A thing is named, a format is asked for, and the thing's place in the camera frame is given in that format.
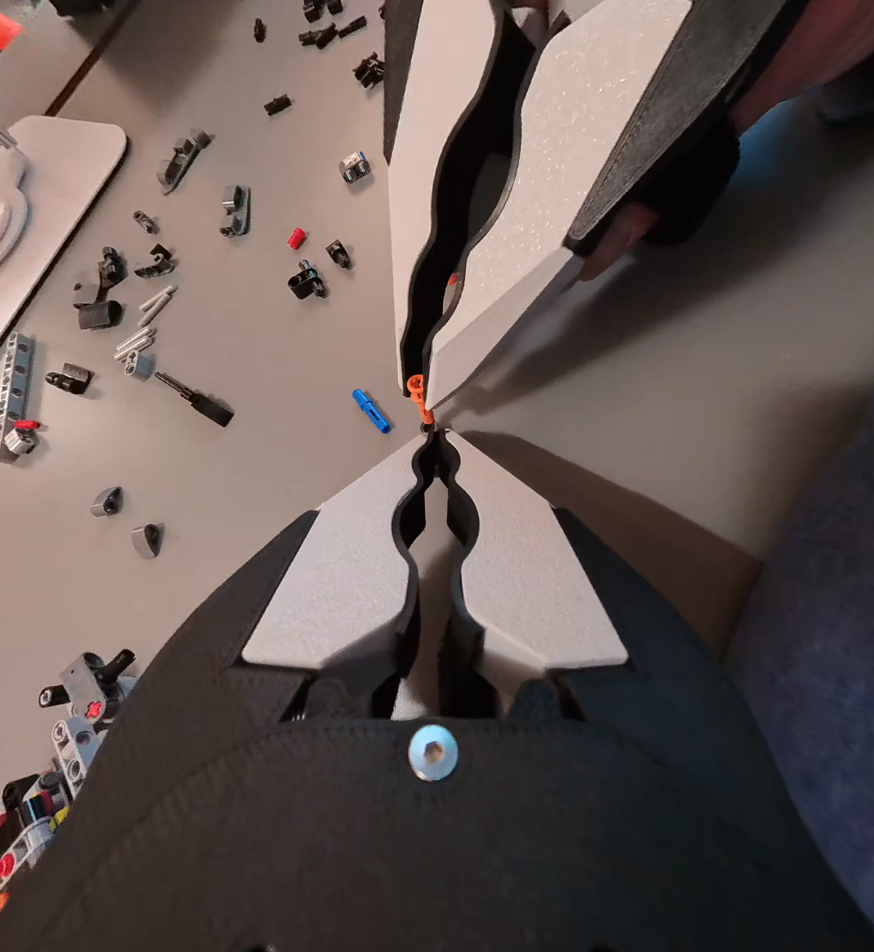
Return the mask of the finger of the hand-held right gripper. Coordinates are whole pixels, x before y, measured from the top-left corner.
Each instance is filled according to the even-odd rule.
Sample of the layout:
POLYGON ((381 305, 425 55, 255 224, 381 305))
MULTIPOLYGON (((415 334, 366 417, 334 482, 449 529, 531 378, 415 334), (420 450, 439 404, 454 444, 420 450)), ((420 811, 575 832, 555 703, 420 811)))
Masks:
POLYGON ((489 146, 482 129, 500 49, 515 34, 507 2, 386 2, 387 164, 398 385, 430 370, 443 293, 470 240, 469 207, 489 146))
POLYGON ((468 252, 453 310, 431 342, 429 410, 578 276, 583 259, 564 242, 569 228, 691 9, 688 1, 599 2, 543 48, 502 208, 468 252))

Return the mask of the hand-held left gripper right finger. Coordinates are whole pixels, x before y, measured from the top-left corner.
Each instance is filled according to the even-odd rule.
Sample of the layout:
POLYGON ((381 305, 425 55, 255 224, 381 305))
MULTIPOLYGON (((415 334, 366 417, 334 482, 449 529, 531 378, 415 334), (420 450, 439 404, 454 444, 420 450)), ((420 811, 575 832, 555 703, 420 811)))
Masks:
POLYGON ((549 501, 463 436, 445 435, 452 488, 476 514, 460 569, 476 671, 495 689, 616 667, 628 652, 549 501))

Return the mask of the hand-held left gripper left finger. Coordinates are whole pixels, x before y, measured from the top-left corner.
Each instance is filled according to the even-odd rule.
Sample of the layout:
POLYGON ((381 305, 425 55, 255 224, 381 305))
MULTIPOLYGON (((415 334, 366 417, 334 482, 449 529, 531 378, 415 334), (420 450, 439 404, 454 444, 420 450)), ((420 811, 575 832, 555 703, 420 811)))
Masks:
POLYGON ((422 433, 317 510, 242 658, 372 692, 405 677, 420 637, 410 547, 426 527, 433 434, 422 433))

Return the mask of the partly built lego car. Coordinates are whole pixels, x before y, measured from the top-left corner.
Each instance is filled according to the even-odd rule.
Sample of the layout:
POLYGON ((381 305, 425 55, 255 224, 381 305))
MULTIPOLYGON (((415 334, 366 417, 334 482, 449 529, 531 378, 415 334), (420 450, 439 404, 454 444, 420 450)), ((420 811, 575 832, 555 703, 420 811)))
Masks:
POLYGON ((9 781, 0 796, 0 913, 12 885, 33 870, 50 847, 86 783, 93 760, 130 696, 135 653, 110 660, 85 652, 55 684, 38 694, 38 707, 54 710, 50 767, 9 781))

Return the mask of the group of black lego pins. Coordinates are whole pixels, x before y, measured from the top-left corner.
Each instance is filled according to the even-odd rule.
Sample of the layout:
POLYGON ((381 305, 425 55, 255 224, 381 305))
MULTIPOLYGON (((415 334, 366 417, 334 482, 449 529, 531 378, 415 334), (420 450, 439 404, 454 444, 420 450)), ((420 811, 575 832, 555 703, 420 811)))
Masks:
MULTIPOLYGON (((385 2, 378 6, 378 16, 383 23, 385 2)), ((336 41, 343 41, 348 37, 369 27, 366 14, 353 16, 345 21, 343 16, 348 12, 348 2, 342 1, 304 1, 301 2, 303 17, 309 28, 296 35, 296 41, 304 50, 322 52, 336 41)), ((267 35, 267 27, 261 18, 256 18, 253 25, 253 38, 257 44, 263 44, 267 35)), ((371 52, 356 65, 352 74, 356 82, 364 90, 375 89, 383 83, 385 61, 371 52)), ((272 117, 290 109, 292 100, 290 95, 282 93, 273 96, 264 103, 263 109, 267 116, 272 117)))

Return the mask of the long blue lego pin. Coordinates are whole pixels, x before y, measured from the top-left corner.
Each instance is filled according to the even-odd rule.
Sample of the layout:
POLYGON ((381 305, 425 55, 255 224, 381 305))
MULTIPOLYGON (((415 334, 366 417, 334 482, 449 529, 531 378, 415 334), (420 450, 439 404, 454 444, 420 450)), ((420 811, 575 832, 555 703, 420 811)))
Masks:
POLYGON ((379 432, 382 434, 389 434, 391 432, 391 423, 366 392, 360 388, 355 388, 351 392, 351 396, 359 409, 370 419, 379 432))

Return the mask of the grey lego panel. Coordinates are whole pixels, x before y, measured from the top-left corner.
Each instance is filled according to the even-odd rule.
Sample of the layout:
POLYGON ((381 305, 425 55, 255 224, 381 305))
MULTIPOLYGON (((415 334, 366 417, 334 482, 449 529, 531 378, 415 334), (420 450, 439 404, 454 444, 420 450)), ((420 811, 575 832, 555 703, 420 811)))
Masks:
POLYGON ((219 227, 224 237, 241 237, 250 231, 250 197, 251 191, 247 185, 225 187, 221 201, 224 216, 219 227))

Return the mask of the black lego shaft piece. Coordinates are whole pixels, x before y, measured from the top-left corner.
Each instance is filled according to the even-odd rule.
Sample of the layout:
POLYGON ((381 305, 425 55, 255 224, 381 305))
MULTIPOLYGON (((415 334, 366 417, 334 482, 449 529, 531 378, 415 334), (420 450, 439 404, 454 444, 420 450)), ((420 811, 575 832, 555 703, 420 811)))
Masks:
POLYGON ((215 422, 221 427, 228 426, 235 415, 234 411, 224 403, 204 392, 186 386, 166 373, 157 371, 153 377, 167 387, 170 387, 181 398, 186 400, 193 411, 198 412, 205 417, 205 419, 215 422))

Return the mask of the dark grey lego panel assembly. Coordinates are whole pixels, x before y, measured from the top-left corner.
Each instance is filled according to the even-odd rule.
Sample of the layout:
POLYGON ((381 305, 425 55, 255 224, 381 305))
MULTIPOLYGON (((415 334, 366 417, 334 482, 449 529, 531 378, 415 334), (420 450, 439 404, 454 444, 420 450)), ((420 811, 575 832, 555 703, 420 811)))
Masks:
POLYGON ((169 157, 162 160, 157 181, 162 195, 169 195, 181 184, 198 155, 214 140, 201 128, 193 128, 189 135, 177 140, 169 157))

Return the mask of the grey black lego panel assembly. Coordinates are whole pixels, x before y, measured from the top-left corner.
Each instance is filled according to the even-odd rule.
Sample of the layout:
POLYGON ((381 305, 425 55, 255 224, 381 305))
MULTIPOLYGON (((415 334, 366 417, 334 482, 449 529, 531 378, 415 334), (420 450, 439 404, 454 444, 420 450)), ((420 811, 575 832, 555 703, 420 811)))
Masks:
POLYGON ((98 285, 74 285, 72 303, 77 311, 80 329, 104 329, 114 327, 121 321, 125 306, 109 297, 115 286, 112 281, 98 285))

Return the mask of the long grey lego beam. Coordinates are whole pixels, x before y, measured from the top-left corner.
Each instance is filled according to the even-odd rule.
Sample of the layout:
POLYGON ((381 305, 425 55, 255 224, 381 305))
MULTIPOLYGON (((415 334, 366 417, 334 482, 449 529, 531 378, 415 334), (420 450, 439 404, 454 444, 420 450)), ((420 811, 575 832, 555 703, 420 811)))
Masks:
POLYGON ((11 332, 5 343, 0 384, 1 464, 14 465, 39 442, 41 425, 27 412, 35 350, 35 340, 18 331, 11 332))

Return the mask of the person's right hand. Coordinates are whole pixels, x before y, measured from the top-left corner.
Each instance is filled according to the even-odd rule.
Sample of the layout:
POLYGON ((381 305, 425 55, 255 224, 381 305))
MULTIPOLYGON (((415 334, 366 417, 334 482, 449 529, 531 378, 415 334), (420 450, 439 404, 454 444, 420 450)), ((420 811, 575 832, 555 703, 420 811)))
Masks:
MULTIPOLYGON (((786 41, 733 105, 738 135, 776 105, 837 79, 874 53, 874 1, 811 1, 786 41)), ((658 213, 638 202, 615 212, 579 279, 607 270, 657 224, 658 213)))

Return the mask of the person's blue sweater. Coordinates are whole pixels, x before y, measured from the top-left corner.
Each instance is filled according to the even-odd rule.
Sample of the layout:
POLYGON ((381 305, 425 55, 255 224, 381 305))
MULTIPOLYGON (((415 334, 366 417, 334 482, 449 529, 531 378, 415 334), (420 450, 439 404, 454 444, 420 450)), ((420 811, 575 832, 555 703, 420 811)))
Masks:
POLYGON ((727 665, 802 818, 874 923, 874 395, 778 537, 727 665))

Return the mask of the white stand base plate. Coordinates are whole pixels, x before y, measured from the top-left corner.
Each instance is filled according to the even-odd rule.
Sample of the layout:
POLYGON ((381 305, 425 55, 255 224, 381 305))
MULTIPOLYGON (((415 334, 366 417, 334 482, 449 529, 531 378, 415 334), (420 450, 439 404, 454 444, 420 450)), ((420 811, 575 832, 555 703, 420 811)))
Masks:
POLYGON ((118 125, 32 115, 0 126, 0 344, 127 146, 118 125))

